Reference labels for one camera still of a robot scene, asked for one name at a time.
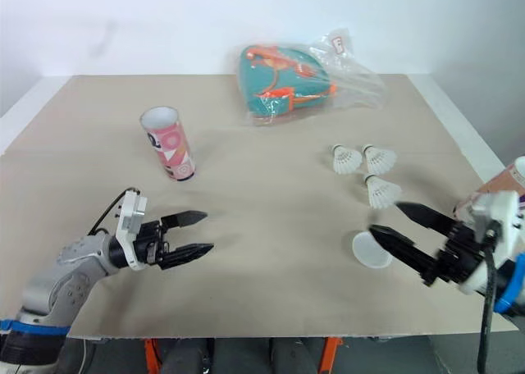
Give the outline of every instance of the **plastic bag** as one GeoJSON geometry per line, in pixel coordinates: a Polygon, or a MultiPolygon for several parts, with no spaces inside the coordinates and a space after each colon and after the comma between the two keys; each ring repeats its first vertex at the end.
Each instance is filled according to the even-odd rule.
{"type": "Polygon", "coordinates": [[[353,58],[348,30],[312,45],[251,45],[240,54],[237,79],[256,125],[341,107],[380,107],[386,88],[353,58]]]}

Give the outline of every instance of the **orange table leg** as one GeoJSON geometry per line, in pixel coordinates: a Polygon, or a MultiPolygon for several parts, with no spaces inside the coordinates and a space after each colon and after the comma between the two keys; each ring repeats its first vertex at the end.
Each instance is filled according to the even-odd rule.
{"type": "Polygon", "coordinates": [[[325,348],[322,350],[319,374],[330,374],[336,360],[337,347],[343,344],[340,337],[325,337],[325,348]]]}
{"type": "Polygon", "coordinates": [[[145,339],[144,350],[146,353],[146,365],[148,374],[158,374],[161,370],[161,362],[158,360],[158,343],[157,339],[145,339]]]}

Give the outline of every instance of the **teal pouch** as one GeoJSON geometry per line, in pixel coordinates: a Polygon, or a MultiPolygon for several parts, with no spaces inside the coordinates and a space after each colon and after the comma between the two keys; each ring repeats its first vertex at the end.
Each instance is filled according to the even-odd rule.
{"type": "Polygon", "coordinates": [[[293,48],[248,46],[238,75],[248,109],[260,118],[322,105],[336,89],[315,58],[293,48]]]}

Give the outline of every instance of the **white shuttlecock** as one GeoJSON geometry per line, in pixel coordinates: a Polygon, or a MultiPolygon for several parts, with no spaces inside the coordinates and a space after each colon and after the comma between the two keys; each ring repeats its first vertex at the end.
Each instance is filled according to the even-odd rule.
{"type": "Polygon", "coordinates": [[[334,171],[338,175],[355,172],[361,165],[361,162],[363,162],[363,156],[359,151],[343,147],[340,144],[332,147],[331,151],[334,156],[334,171]]]}
{"type": "Polygon", "coordinates": [[[398,185],[375,175],[365,175],[364,182],[368,187],[368,202],[372,208],[388,208],[399,200],[403,192],[398,185]]]}
{"type": "Polygon", "coordinates": [[[368,171],[373,175],[387,173],[395,164],[397,155],[392,150],[374,147],[372,144],[363,146],[363,155],[367,159],[368,171]]]}

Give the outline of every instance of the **table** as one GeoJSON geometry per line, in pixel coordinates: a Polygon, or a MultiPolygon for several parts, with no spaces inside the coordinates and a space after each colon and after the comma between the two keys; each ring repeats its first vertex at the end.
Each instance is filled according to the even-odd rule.
{"type": "MultiPolygon", "coordinates": [[[[386,179],[404,199],[449,213],[482,180],[403,75],[385,75],[383,110],[355,108],[271,128],[246,124],[228,75],[79,76],[69,80],[0,158],[0,315],[23,285],[78,239],[123,188],[148,197],[146,221],[208,212],[174,230],[173,247],[213,242],[170,271],[125,269],[100,281],[73,336],[412,335],[479,331],[482,298],[432,288],[399,261],[371,270],[351,253],[371,223],[428,253],[443,238],[395,208],[373,212],[362,176],[330,168],[331,144],[377,143],[399,163],[386,179]],[[198,171],[169,180],[139,126],[147,108],[180,110],[198,171]]],[[[114,228],[114,221],[107,223],[114,228]]],[[[495,317],[495,330],[513,329],[495,317]]]]}

